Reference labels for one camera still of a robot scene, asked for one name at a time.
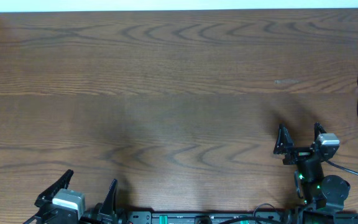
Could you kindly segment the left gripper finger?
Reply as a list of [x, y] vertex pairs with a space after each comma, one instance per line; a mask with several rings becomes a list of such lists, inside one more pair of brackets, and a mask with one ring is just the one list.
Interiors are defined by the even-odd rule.
[[52, 199], [54, 198], [54, 196], [56, 196], [60, 189], [68, 188], [73, 174], [74, 171], [68, 169], [55, 183], [53, 183], [50, 187], [48, 187], [41, 194], [39, 194], [34, 205], [36, 207], [42, 207], [46, 203], [52, 203]]
[[103, 215], [114, 215], [116, 211], [117, 179], [111, 182], [108, 194], [99, 212]]

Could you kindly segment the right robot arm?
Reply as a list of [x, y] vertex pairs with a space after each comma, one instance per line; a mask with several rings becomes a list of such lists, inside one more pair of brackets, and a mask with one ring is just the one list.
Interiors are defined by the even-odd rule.
[[293, 212], [292, 223], [334, 223], [343, 211], [350, 184], [338, 175], [324, 175], [322, 163], [337, 152], [340, 140], [314, 124], [314, 140], [310, 146], [296, 147], [284, 124], [278, 127], [274, 154], [284, 155], [283, 164], [294, 165], [296, 193], [304, 205]]

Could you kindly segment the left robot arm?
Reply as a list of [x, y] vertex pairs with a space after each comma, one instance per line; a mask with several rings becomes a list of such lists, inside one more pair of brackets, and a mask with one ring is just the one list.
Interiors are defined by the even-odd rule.
[[79, 224], [79, 223], [124, 223], [126, 219], [117, 211], [116, 197], [118, 181], [111, 182], [104, 202], [86, 209], [85, 195], [68, 188], [74, 172], [68, 169], [55, 183], [36, 198], [38, 212], [27, 223]]

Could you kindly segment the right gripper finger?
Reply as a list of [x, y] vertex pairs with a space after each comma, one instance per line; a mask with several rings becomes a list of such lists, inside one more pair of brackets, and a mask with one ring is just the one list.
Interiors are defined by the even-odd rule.
[[326, 131], [319, 122], [316, 122], [314, 124], [314, 141], [318, 139], [320, 134], [326, 134]]
[[294, 146], [294, 142], [284, 124], [279, 124], [278, 136], [273, 150], [274, 154], [287, 154]]

